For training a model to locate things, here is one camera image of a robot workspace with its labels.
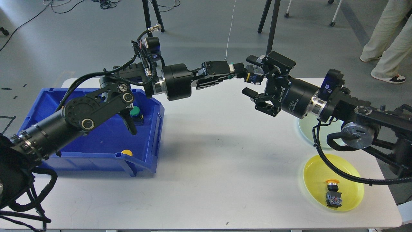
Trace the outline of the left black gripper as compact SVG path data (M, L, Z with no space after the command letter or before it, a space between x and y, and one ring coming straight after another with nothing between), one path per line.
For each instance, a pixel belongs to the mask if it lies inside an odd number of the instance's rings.
M218 85L233 78L246 79L243 63L228 64L227 61L207 61L199 70L188 70L185 64L168 65L162 68L169 101L189 98L192 94L191 83L195 78L196 90Z

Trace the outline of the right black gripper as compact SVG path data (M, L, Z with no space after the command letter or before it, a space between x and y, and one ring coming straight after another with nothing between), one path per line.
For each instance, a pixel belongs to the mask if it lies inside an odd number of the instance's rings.
M306 116L307 108L319 87L306 81L288 77L296 62L275 51L267 55L246 58L248 63L260 66L265 76L270 78L272 93L261 93L244 88L241 93L250 97L255 109L275 117L281 110L293 116Z

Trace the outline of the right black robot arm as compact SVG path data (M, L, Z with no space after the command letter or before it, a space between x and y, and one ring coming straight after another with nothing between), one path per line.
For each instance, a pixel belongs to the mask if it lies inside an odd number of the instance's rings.
M312 129L314 147L324 163L335 173L350 181L372 185L391 185L411 182L411 106L403 104L393 111L379 109L370 102L350 95L344 87L343 74L330 69L317 87L289 75L296 63L277 52L256 57L247 62L262 68L267 84L258 94L249 88L242 93L255 102L256 110L271 116L285 111L303 119L308 114L317 117ZM333 165L325 156L319 141L320 128L332 120L343 122L340 132L327 135L327 144L336 151L363 150L391 166L397 178L369 179L348 174Z

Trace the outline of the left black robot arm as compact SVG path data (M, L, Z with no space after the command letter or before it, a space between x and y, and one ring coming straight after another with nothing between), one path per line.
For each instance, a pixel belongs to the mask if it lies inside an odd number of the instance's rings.
M150 37L161 30L160 25L154 25L132 41L134 56L124 65L75 80L55 112L46 119L12 138L1 135L3 220L33 231L37 229L14 218L37 220L42 222L42 231L47 230L51 220L45 216L41 203L53 189L58 175L54 170L41 168L41 162L52 154L60 156L63 147L114 115L121 117L132 135L137 134L132 85L143 86L148 98L164 93L174 101L190 97L192 88L203 89L232 78L252 80L252 74L243 63L209 61L192 71L184 64L166 66L159 53L158 38Z

